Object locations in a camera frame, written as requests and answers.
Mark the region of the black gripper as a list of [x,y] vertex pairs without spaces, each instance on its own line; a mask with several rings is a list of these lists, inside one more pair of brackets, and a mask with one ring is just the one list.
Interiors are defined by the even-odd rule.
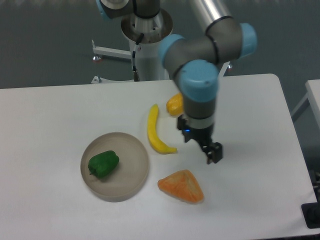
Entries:
[[194,128],[187,124],[187,120],[183,116],[177,118],[177,129],[181,131],[184,142],[196,141],[205,153],[208,165],[216,164],[223,158],[223,145],[212,140],[214,126],[213,123],[205,128]]

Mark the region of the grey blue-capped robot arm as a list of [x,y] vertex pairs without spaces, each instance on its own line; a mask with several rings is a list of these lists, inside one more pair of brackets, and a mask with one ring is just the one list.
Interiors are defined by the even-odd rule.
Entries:
[[223,146],[212,140],[218,65],[254,53],[255,29],[237,22],[221,0],[190,1],[204,32],[193,40],[172,32],[172,18],[158,0],[98,0],[96,5],[104,19],[121,18],[130,50],[93,47],[94,53],[130,60],[136,82],[173,80],[183,97],[177,128],[186,142],[198,143],[208,163],[219,162]]

